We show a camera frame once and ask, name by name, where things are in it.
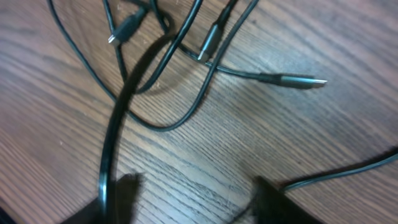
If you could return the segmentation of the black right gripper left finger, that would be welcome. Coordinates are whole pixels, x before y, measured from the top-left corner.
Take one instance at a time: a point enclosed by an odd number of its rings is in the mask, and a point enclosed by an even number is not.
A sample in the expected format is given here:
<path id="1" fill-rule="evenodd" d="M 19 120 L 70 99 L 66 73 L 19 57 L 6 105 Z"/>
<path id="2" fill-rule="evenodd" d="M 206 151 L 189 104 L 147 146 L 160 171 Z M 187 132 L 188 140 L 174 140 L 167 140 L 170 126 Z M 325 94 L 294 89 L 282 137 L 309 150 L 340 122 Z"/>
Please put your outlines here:
<path id="1" fill-rule="evenodd" d="M 67 218 L 62 224 L 130 224 L 136 219 L 137 204 L 141 193 L 143 175 L 123 175 L 114 183 L 111 206 L 107 216 L 100 210 L 100 200 L 95 198 L 81 210 Z"/>

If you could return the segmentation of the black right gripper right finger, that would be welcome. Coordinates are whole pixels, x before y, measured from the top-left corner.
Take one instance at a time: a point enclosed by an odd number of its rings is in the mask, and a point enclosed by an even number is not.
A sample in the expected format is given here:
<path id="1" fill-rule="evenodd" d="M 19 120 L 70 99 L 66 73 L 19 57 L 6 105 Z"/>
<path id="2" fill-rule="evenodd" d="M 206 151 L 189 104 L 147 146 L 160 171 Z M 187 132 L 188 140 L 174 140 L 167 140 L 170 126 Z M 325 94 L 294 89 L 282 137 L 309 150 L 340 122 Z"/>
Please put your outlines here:
<path id="1" fill-rule="evenodd" d="M 254 192 L 248 205 L 230 223 L 238 222 L 252 212 L 256 224 L 321 224 L 322 222 L 298 206 L 262 176 L 253 179 Z"/>

